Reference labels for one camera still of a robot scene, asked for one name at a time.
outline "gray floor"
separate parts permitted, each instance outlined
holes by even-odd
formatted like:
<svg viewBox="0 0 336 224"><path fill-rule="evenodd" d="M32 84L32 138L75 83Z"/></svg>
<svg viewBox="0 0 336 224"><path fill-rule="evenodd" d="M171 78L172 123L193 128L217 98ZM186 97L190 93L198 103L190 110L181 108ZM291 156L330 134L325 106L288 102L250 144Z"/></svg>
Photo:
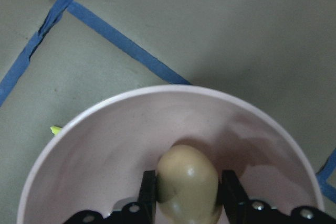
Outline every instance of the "gray floor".
<svg viewBox="0 0 336 224"><path fill-rule="evenodd" d="M0 79L54 1L0 0ZM296 139L315 171L336 147L334 0L76 1L192 84L264 110ZM65 11L0 108L3 222L15 222L50 126L112 95L164 83ZM336 216L335 204L325 203Z"/></svg>

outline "blue tape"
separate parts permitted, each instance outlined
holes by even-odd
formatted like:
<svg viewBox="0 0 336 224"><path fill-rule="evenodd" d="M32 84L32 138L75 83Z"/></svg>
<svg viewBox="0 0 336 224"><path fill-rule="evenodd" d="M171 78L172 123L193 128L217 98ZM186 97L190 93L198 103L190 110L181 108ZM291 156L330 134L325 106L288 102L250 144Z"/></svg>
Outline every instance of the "blue tape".
<svg viewBox="0 0 336 224"><path fill-rule="evenodd" d="M91 27L108 41L115 44L119 49L131 56L133 59L145 65L149 70L168 83L190 84L187 80L174 72L164 63L152 56L146 50L121 34L104 20L99 18L90 10L77 2L72 2L68 6L68 12L73 14L80 21Z"/></svg>
<svg viewBox="0 0 336 224"><path fill-rule="evenodd" d="M336 188L332 187L327 182L327 179L335 171L335 169L336 169L336 149L329 156L323 169L316 174L322 193L330 200L332 200L334 203L336 203Z"/></svg>
<svg viewBox="0 0 336 224"><path fill-rule="evenodd" d="M30 58L38 45L42 42L50 29L60 21L63 11L72 1L73 0L56 0L50 9L43 25L40 27L38 32L34 33L28 44L25 46L23 51L15 60L14 64L11 66L8 73L5 75L4 79L0 82L0 106L8 97L20 76L29 66Z"/></svg>

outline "small yellow-green piece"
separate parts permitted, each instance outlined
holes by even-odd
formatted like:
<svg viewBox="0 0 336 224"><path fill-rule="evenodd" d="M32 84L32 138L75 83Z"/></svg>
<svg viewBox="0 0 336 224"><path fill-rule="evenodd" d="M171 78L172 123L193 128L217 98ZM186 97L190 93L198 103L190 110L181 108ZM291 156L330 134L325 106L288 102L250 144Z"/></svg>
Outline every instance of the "small yellow-green piece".
<svg viewBox="0 0 336 224"><path fill-rule="evenodd" d="M50 129L51 129L51 132L56 136L62 128L57 127L57 126L52 126L50 127Z"/></svg>

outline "white bowl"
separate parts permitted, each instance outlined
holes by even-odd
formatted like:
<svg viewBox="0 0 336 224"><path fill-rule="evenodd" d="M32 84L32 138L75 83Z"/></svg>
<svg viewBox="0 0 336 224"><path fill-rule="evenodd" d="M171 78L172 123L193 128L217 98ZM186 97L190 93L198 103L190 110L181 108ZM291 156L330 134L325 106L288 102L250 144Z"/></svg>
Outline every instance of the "white bowl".
<svg viewBox="0 0 336 224"><path fill-rule="evenodd" d="M176 142L201 150L219 172L234 169L249 196L287 214L300 205L323 210L307 158L273 119L222 92L166 85L109 98L68 123L34 164L17 223L62 224L84 209L108 216ZM156 223L168 223L157 212Z"/></svg>

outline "yellow potato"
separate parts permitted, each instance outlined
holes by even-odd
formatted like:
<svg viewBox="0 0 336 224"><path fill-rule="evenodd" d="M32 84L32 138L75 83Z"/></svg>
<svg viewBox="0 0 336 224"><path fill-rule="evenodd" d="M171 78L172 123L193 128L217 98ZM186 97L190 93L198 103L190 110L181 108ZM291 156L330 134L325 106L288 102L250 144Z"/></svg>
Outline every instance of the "yellow potato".
<svg viewBox="0 0 336 224"><path fill-rule="evenodd" d="M222 207L216 204L218 174L200 151L175 145L157 165L157 201L175 224L215 224Z"/></svg>

